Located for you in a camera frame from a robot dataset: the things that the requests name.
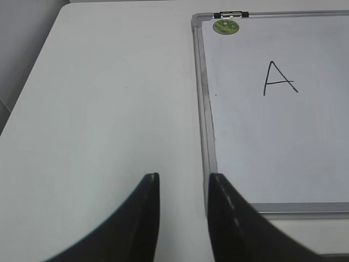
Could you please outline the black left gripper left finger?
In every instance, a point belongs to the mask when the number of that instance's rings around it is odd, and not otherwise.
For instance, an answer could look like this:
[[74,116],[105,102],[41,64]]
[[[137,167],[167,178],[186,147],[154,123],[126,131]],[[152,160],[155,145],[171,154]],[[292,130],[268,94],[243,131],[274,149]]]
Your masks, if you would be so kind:
[[50,261],[153,261],[160,222],[160,177],[146,174],[101,225]]

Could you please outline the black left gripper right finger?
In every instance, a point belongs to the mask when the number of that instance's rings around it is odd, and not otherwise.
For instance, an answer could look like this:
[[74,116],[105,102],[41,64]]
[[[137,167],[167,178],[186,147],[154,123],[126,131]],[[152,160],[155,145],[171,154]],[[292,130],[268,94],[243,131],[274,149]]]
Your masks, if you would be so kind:
[[208,230],[215,261],[324,261],[260,215],[223,174],[212,173]]

